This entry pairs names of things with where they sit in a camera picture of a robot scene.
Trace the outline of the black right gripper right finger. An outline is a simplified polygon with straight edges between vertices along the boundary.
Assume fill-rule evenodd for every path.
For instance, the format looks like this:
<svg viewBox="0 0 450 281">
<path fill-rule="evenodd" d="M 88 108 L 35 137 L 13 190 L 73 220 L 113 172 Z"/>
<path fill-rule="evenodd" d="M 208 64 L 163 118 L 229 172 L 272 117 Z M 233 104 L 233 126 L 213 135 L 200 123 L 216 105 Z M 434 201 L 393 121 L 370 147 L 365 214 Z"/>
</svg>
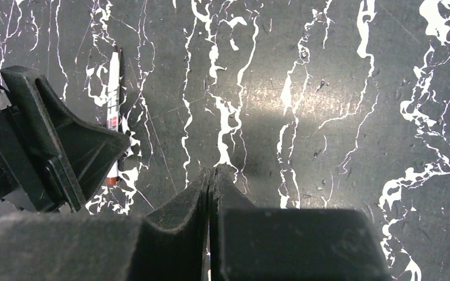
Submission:
<svg viewBox="0 0 450 281">
<path fill-rule="evenodd" d="M 210 179 L 211 280 L 390 280 L 376 230 L 352 209 L 256 207 L 217 167 Z"/>
</svg>

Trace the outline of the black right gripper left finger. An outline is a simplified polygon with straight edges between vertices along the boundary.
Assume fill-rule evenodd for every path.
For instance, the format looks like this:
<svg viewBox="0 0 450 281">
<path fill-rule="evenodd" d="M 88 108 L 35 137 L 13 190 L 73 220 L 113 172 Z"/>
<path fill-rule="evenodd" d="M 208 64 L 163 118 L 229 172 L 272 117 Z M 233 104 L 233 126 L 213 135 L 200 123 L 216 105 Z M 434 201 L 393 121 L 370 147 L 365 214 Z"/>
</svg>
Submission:
<svg viewBox="0 0 450 281">
<path fill-rule="evenodd" d="M 200 280 L 210 170 L 148 215 L 0 219 L 0 280 Z"/>
</svg>

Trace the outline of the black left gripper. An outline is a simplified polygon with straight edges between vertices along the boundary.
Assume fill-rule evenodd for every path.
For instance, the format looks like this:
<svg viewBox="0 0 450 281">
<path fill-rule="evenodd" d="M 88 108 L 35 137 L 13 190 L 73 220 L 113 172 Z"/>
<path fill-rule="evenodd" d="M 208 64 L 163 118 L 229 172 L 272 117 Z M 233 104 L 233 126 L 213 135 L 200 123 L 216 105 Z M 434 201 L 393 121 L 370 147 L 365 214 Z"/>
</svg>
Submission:
<svg viewBox="0 0 450 281">
<path fill-rule="evenodd" d="M 0 201 L 80 211 L 129 147 L 128 136 L 76 116 L 36 69 L 10 66 L 1 76 Z"/>
</svg>

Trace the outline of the white marker pen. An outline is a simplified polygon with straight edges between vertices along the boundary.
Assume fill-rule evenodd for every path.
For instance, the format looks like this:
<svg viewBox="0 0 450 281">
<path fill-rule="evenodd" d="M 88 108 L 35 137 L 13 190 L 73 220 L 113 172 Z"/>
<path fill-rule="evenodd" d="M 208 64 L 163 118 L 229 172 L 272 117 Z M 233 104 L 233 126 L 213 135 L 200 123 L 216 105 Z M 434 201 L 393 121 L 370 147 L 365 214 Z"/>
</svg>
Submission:
<svg viewBox="0 0 450 281">
<path fill-rule="evenodd" d="M 120 78 L 121 78 L 121 59 L 120 51 L 114 46 L 112 52 L 109 69 L 108 69 L 108 86 L 107 86 L 107 129 L 118 132 L 119 127 L 119 96 L 120 96 Z"/>
</svg>

